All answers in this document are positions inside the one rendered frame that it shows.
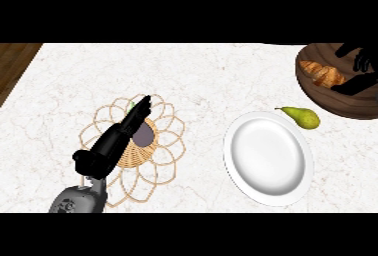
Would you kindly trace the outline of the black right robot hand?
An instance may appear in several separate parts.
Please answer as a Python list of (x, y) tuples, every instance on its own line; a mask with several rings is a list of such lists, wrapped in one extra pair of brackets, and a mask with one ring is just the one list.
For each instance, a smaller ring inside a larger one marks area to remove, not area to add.
[(378, 46), (368, 42), (344, 43), (335, 51), (335, 56), (341, 58), (356, 49), (359, 49), (359, 53), (355, 57), (353, 71), (361, 71), (362, 74), (331, 87), (333, 91), (349, 96), (356, 95), (378, 84)]

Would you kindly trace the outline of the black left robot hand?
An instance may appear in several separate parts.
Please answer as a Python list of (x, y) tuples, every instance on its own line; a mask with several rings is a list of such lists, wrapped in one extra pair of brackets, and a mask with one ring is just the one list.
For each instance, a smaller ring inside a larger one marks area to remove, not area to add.
[(130, 139), (138, 132), (145, 118), (151, 114), (151, 96), (145, 96), (132, 108), (123, 121), (115, 123), (89, 150), (77, 150), (73, 154), (76, 171), (83, 176), (101, 180), (112, 172)]

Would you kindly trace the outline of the brown wooden bowl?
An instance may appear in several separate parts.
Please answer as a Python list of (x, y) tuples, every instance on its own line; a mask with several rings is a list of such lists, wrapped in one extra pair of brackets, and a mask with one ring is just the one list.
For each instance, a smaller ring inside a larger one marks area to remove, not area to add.
[(353, 96), (347, 96), (331, 89), (316, 86), (309, 73), (303, 70), (300, 62), (315, 61), (324, 66), (333, 66), (350, 80), (361, 72), (353, 71), (355, 49), (344, 57), (338, 58), (335, 51), (341, 43), (310, 43), (299, 52), (296, 58), (296, 76), (300, 87), (312, 101), (333, 114), (361, 120), (378, 119), (378, 84)]

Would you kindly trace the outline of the woven wicker placemat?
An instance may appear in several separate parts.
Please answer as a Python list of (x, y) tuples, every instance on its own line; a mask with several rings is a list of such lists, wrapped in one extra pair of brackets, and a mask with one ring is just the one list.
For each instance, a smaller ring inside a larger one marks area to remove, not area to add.
[[(89, 125), (79, 133), (80, 148), (89, 150), (114, 123), (121, 122), (145, 94), (120, 97), (101, 106)], [(126, 201), (146, 203), (160, 186), (177, 176), (179, 160), (186, 153), (186, 124), (175, 105), (158, 94), (151, 95), (151, 115), (145, 119), (145, 136), (130, 140), (115, 169), (107, 177), (107, 207)]]

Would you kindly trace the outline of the white plate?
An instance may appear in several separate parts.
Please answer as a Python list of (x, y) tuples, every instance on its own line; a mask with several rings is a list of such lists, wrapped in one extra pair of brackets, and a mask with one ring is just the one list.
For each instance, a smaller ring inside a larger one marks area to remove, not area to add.
[(250, 112), (235, 119), (223, 139), (223, 161), (238, 189), (259, 203), (287, 206), (306, 195), (312, 152), (300, 130), (276, 114)]

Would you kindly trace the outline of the purple eggplant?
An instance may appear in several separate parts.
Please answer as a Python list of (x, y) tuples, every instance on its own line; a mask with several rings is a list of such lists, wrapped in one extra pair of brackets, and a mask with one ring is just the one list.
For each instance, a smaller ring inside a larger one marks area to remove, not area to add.
[(146, 147), (154, 142), (154, 130), (146, 122), (142, 123), (139, 130), (133, 135), (133, 142), (139, 147)]

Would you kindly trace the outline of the green pear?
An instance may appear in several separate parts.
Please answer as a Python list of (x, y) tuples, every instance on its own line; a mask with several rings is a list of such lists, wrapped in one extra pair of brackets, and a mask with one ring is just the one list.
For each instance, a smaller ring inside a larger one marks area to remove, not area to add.
[(319, 127), (321, 119), (313, 110), (297, 107), (279, 107), (279, 110), (293, 118), (303, 129), (313, 130)]

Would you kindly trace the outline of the golden croissant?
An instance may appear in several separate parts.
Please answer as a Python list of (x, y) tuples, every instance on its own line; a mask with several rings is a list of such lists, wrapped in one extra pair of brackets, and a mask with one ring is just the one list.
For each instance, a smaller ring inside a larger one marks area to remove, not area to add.
[(346, 82), (346, 77), (335, 67), (324, 66), (321, 63), (309, 60), (303, 60), (300, 66), (310, 75), (316, 86), (331, 88), (334, 85), (341, 85)]

